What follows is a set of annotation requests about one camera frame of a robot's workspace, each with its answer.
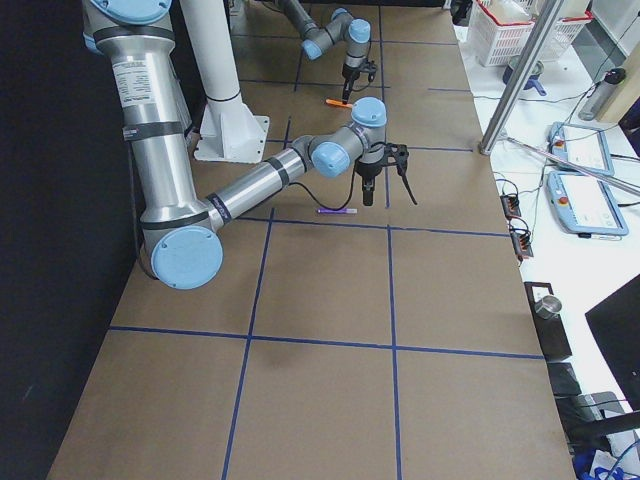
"light blue joint cap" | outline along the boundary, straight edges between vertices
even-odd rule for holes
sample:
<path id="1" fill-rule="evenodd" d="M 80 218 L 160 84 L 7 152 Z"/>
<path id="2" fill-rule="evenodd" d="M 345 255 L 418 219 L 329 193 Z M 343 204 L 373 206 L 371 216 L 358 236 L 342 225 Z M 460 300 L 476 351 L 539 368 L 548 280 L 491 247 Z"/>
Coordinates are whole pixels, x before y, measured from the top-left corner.
<path id="1" fill-rule="evenodd" d="M 162 237 L 151 254 L 151 266 L 162 282 L 189 290 L 215 277 L 222 257 L 218 236 L 204 227 L 190 225 Z"/>
<path id="2" fill-rule="evenodd" d="M 167 13 L 172 0 L 91 0 L 98 10 L 112 19 L 131 25 L 150 25 Z"/>
<path id="3" fill-rule="evenodd" d="M 371 25 L 366 20 L 356 18 L 349 25 L 349 36 L 356 43 L 368 43 L 371 40 Z"/>
<path id="4" fill-rule="evenodd" d="M 331 21 L 333 22 L 336 17 L 342 13 L 349 13 L 349 10 L 347 10 L 346 8 L 336 8 L 331 14 Z"/>
<path id="5" fill-rule="evenodd" d="M 322 56 L 322 50 L 313 40 L 305 40 L 302 42 L 302 49 L 304 53 L 307 54 L 307 57 L 309 57 L 309 60 L 315 60 Z"/>
<path id="6" fill-rule="evenodd" d="M 353 104 L 351 118 L 365 127 L 384 127 L 387 124 L 387 109 L 375 97 L 364 97 Z"/>
<path id="7" fill-rule="evenodd" d="M 313 166 L 325 177 L 335 178 L 344 173 L 351 160 L 342 145 L 335 142 L 322 142 L 311 154 Z"/>
<path id="8" fill-rule="evenodd" d="M 88 35 L 86 33 L 83 33 L 82 36 L 84 37 L 84 46 L 87 47 L 87 49 L 91 53 L 95 53 L 97 55 L 104 55 L 104 53 L 98 50 L 98 47 L 96 46 L 96 41 L 94 40 L 93 36 Z"/>

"label sticker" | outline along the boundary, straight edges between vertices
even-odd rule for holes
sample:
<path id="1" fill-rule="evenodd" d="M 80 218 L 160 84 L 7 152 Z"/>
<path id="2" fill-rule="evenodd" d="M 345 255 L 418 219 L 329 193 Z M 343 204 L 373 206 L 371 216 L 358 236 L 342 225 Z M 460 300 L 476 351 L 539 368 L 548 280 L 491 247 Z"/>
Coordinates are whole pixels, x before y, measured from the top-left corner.
<path id="1" fill-rule="evenodd" d="M 113 65 L 113 74 L 122 108 L 155 103 L 146 61 L 116 63 Z"/>

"bottle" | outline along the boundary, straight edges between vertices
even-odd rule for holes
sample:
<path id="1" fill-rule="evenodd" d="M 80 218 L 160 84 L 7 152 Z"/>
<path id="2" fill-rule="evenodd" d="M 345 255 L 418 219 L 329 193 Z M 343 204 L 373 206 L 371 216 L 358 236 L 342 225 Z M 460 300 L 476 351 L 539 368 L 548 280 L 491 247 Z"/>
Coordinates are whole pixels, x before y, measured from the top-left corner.
<path id="1" fill-rule="evenodd" d="M 595 91 L 591 94 L 587 103 L 584 104 L 580 113 L 578 113 L 578 117 L 587 122 L 596 118 L 596 115 L 604 103 L 609 99 L 616 87 L 620 85 L 625 78 L 627 78 L 627 72 L 624 68 L 614 68 L 609 70 L 605 74 L 604 79 L 598 84 Z"/>

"white pillar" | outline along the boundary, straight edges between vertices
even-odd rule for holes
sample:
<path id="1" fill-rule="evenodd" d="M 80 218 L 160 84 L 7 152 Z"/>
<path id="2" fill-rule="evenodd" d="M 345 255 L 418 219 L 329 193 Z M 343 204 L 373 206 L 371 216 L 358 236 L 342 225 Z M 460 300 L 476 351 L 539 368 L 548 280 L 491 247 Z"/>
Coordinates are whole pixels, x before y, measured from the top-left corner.
<path id="1" fill-rule="evenodd" d="M 264 152 L 269 118 L 242 103 L 223 0 L 181 0 L 207 107 L 195 157 L 257 163 Z"/>

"orange marker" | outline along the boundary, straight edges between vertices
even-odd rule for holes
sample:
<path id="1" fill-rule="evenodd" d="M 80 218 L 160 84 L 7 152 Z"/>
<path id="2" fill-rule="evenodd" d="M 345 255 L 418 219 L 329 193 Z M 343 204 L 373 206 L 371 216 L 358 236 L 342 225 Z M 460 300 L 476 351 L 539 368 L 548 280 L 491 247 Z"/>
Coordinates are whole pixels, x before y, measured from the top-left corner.
<path id="1" fill-rule="evenodd" d="M 353 104 L 351 104 L 351 103 L 344 104 L 340 100 L 333 100 L 331 98 L 327 98 L 324 101 L 324 103 L 326 103 L 327 105 L 330 105 L 332 107 L 342 107 L 342 108 L 352 108 L 353 107 Z"/>

